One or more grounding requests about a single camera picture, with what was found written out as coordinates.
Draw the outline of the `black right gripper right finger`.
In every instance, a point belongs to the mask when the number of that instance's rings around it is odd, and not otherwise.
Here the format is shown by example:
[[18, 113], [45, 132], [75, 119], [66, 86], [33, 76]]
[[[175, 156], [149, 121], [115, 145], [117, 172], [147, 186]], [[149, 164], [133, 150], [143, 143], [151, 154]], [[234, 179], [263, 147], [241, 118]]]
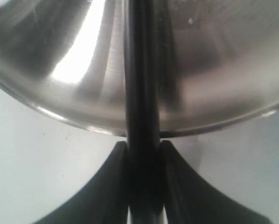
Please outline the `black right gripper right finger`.
[[170, 224], [269, 224], [270, 219], [237, 203], [206, 182], [172, 142], [161, 143], [165, 163], [165, 209]]

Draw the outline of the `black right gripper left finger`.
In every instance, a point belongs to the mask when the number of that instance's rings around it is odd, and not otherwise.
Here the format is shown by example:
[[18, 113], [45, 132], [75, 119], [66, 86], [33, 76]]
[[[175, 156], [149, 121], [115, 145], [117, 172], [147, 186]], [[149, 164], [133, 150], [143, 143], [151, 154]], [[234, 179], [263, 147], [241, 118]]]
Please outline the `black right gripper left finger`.
[[128, 203], [124, 174], [126, 142], [114, 146], [90, 181], [39, 224], [125, 224]]

